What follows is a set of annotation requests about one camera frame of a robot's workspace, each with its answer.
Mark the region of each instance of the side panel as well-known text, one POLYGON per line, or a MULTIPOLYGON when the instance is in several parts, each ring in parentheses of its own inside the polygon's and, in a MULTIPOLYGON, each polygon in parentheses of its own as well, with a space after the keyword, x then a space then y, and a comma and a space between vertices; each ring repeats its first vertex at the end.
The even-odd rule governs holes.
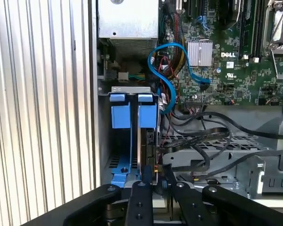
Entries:
POLYGON ((96 186, 88 24, 88 0, 0 0, 0 225, 96 186))

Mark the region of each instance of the motherboard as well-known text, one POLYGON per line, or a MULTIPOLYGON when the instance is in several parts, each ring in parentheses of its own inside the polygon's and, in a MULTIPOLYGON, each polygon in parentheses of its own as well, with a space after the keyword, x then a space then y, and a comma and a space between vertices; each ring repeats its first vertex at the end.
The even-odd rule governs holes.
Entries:
MULTIPOLYGON (((216 97, 211 98, 212 105, 283 105, 283 1, 225 2, 228 5, 216 0, 187 0, 181 7, 177 5, 192 71, 210 79, 210 86, 200 90, 185 65, 173 79, 179 87, 178 105, 201 103, 216 92, 234 102, 216 97), (232 24, 231 18, 226 18, 228 14, 235 18, 234 9, 226 11, 230 7, 237 10, 237 21, 232 24), (222 24, 222 19, 229 22, 222 24)), ((170 27, 166 27, 166 34, 172 42, 170 27)))

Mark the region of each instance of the dell logo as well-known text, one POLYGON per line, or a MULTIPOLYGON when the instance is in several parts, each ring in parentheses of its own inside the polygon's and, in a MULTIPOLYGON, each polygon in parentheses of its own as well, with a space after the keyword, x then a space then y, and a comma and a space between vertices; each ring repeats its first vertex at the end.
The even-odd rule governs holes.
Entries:
POLYGON ((236 58, 236 55, 235 55, 235 53, 221 53, 221 57, 236 58))

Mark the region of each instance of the capacitor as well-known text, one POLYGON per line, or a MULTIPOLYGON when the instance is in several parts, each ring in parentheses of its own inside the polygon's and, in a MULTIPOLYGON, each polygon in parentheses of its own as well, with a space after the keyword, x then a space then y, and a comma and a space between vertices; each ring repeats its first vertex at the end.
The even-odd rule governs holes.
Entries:
POLYGON ((218 67, 218 68, 215 69, 215 71, 216 71, 216 73, 220 74, 221 73, 221 68, 218 67))

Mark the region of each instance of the yellow wire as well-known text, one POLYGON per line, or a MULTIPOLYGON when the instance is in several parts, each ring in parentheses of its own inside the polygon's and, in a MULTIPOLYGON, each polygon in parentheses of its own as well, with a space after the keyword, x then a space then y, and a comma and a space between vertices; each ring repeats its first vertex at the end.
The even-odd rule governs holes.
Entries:
POLYGON ((180 68, 180 65, 182 65, 182 63, 183 63, 183 60, 184 60, 184 52, 182 51, 178 66, 176 67, 174 74, 169 76, 168 79, 172 79, 176 74, 179 73, 179 68, 180 68))

